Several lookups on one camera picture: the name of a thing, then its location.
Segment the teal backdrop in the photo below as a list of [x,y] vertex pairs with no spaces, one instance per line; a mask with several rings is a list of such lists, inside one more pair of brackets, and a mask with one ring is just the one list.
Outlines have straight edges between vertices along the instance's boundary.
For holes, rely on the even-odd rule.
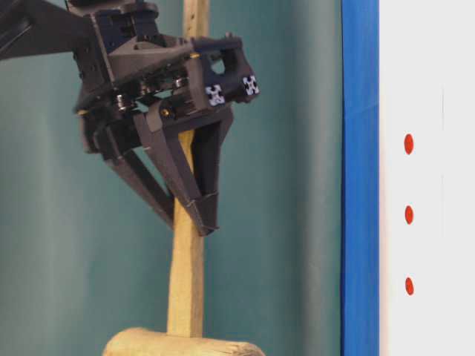
[[[156,3],[179,36],[181,1]],[[262,95],[223,147],[207,337],[339,354],[340,18],[334,0],[212,1],[211,35],[243,37]],[[0,63],[0,355],[100,355],[128,327],[166,329],[171,232],[82,152],[78,89],[70,54]]]

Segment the white wall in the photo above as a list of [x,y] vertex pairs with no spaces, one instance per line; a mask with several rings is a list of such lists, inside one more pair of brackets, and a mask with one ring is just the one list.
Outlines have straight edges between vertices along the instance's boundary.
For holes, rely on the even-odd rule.
[[470,1],[380,0],[381,356],[472,350],[474,16]]

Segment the blue stripe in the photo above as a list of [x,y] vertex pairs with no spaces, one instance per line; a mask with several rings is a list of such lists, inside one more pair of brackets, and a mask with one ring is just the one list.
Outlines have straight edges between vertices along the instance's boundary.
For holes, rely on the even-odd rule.
[[342,354],[379,354],[379,3],[342,0]]

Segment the red dot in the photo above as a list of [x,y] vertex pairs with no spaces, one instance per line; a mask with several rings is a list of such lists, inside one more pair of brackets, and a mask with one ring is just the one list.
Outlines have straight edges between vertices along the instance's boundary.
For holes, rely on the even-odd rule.
[[411,280],[409,277],[406,278],[406,292],[409,295],[414,294],[414,285],[413,285],[413,280]]
[[410,133],[408,133],[404,139],[404,149],[406,150],[406,154],[413,153],[414,140]]
[[409,205],[406,206],[406,212],[404,213],[404,215],[406,217],[407,224],[412,224],[414,220],[414,211]]

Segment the log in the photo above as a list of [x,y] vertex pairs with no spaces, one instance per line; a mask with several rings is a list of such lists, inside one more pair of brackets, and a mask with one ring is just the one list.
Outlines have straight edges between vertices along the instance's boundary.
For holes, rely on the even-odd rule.
[[265,356],[250,343],[172,337],[146,329],[128,329],[117,334],[105,347],[103,356]]

